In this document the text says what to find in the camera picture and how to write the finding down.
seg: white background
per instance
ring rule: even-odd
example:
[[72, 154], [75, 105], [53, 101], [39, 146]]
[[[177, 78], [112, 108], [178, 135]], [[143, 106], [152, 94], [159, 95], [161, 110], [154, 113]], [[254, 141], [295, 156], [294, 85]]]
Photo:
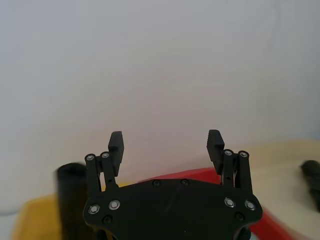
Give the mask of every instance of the white background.
[[123, 131], [119, 181], [320, 137], [318, 0], [2, 0], [0, 209]]

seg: black cylinder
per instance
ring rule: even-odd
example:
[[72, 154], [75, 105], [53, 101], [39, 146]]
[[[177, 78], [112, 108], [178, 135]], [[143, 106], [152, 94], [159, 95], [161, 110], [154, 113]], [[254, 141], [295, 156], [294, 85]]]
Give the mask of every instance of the black cylinder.
[[308, 160], [301, 166], [302, 173], [309, 185], [309, 192], [320, 212], [320, 163]]
[[88, 199], [87, 170], [80, 163], [69, 163], [56, 170], [58, 209], [63, 240], [94, 240], [95, 233], [84, 221]]

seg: yellow surface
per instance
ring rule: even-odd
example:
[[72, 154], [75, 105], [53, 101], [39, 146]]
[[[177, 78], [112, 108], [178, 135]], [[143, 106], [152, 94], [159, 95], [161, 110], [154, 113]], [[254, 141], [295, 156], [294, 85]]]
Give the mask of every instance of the yellow surface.
[[60, 240], [61, 225], [55, 194], [24, 204], [15, 224], [13, 240]]

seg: bolt head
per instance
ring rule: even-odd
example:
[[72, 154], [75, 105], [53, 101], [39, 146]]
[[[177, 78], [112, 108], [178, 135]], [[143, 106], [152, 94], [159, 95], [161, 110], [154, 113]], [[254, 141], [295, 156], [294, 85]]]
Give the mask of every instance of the bolt head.
[[181, 184], [182, 184], [182, 185], [185, 185], [185, 186], [189, 185], [188, 179], [182, 179], [182, 180], [181, 180]]
[[242, 152], [240, 152], [240, 156], [246, 158], [246, 157], [248, 157], [248, 154], [246, 154], [245, 152], [242, 151]]
[[112, 200], [109, 203], [109, 209], [110, 210], [117, 210], [120, 207], [120, 202], [118, 200]]
[[104, 224], [110, 224], [110, 223], [112, 222], [112, 216], [107, 215], [107, 216], [105, 216], [105, 217], [103, 218], [102, 221], [103, 221]]
[[254, 211], [254, 210], [256, 210], [256, 205], [253, 203], [253, 202], [251, 202], [251, 201], [245, 201], [245, 206], [249, 209], [249, 210], [251, 210], [251, 211]]
[[93, 155], [89, 155], [89, 156], [87, 156], [86, 157], [86, 159], [88, 160], [88, 161], [91, 161], [91, 160], [93, 160], [95, 157], [93, 156]]
[[224, 151], [224, 154], [225, 154], [225, 155], [228, 155], [228, 156], [231, 156], [231, 155], [232, 155], [232, 152], [229, 151], [229, 150], [226, 150], [226, 151]]
[[107, 157], [109, 157], [109, 153], [105, 152], [104, 154], [102, 154], [102, 157], [106, 159]]
[[89, 208], [89, 213], [90, 214], [96, 214], [97, 212], [99, 212], [100, 206], [99, 205], [92, 205]]
[[159, 187], [160, 186], [160, 181], [159, 180], [153, 180], [153, 182], [152, 182], [152, 185], [153, 186], [156, 186], [156, 187]]
[[245, 216], [240, 213], [240, 212], [237, 212], [235, 215], [234, 215], [235, 219], [239, 220], [239, 221], [243, 221], [245, 220]]
[[229, 208], [234, 208], [236, 206], [236, 203], [231, 198], [226, 198], [224, 200], [225, 205], [227, 205]]

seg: red object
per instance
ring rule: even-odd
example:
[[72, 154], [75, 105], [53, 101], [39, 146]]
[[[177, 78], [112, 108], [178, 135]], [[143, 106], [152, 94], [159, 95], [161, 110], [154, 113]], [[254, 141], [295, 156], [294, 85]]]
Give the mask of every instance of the red object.
[[[220, 176], [217, 175], [215, 169], [211, 167], [182, 171], [153, 177], [151, 179], [193, 179], [220, 184]], [[265, 210], [263, 211], [262, 219], [250, 228], [259, 240], [294, 240]]]

